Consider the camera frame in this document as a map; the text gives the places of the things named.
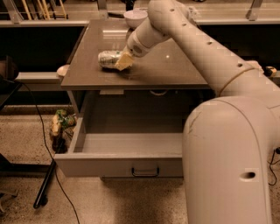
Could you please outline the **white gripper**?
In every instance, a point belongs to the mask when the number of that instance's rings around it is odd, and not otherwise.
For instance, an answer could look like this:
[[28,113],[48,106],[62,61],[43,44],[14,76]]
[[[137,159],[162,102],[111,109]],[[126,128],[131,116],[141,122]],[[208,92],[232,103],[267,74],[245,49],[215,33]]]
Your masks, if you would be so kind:
[[150,51],[151,47],[151,39],[148,33],[146,31],[134,30],[127,40],[127,49],[129,52],[123,52],[121,54],[121,57],[115,63],[115,68],[122,71],[131,67],[134,62],[132,55],[141,58]]

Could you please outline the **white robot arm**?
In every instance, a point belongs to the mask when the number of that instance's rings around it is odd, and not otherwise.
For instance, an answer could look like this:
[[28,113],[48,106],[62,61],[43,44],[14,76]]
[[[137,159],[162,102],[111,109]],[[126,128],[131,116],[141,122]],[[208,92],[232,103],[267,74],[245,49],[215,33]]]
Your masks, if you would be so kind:
[[188,224],[272,224],[267,159],[280,147],[280,89],[186,17],[176,0],[150,0],[116,66],[173,39],[215,98],[201,103],[183,132]]

